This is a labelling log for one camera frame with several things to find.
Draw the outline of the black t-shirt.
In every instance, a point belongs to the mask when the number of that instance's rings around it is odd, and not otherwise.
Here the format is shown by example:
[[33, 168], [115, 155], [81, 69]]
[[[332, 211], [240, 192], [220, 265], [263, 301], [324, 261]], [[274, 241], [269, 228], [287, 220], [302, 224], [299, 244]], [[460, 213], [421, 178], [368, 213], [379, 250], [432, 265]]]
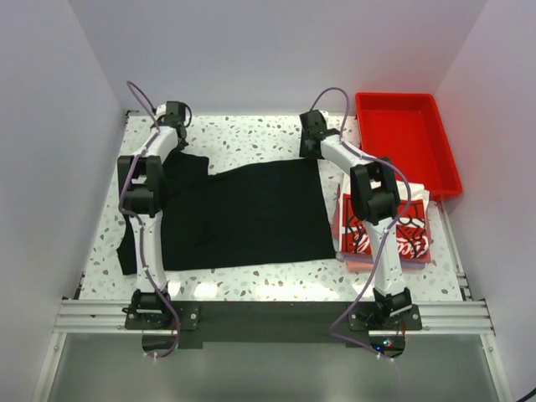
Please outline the black t-shirt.
[[180, 151], [163, 164], [166, 271], [332, 259], [318, 163], [261, 162], [209, 174], [209, 159]]

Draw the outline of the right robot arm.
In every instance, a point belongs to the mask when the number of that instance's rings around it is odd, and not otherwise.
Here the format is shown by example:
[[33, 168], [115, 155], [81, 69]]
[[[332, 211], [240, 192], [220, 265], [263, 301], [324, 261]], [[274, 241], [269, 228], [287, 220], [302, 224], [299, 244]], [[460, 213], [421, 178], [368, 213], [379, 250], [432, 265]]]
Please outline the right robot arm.
[[350, 179], [352, 210], [364, 224], [374, 262], [369, 277], [374, 284], [374, 319], [398, 323], [413, 307], [396, 240], [400, 196], [395, 176], [401, 171], [389, 159], [373, 157], [345, 142], [340, 131], [327, 127], [320, 111], [307, 111], [299, 118], [299, 155], [328, 160]]

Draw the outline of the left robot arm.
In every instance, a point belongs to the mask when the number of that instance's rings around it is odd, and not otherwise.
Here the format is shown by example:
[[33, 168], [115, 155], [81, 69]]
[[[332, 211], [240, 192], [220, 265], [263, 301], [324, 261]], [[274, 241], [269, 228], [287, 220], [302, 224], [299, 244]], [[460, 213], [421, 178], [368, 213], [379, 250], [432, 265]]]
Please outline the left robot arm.
[[167, 329], [177, 320], [162, 262], [161, 223], [167, 203], [163, 164], [187, 145], [191, 109], [168, 101], [156, 109], [148, 139], [131, 156], [117, 160], [119, 210], [131, 226], [135, 245], [137, 288], [128, 307], [125, 328]]

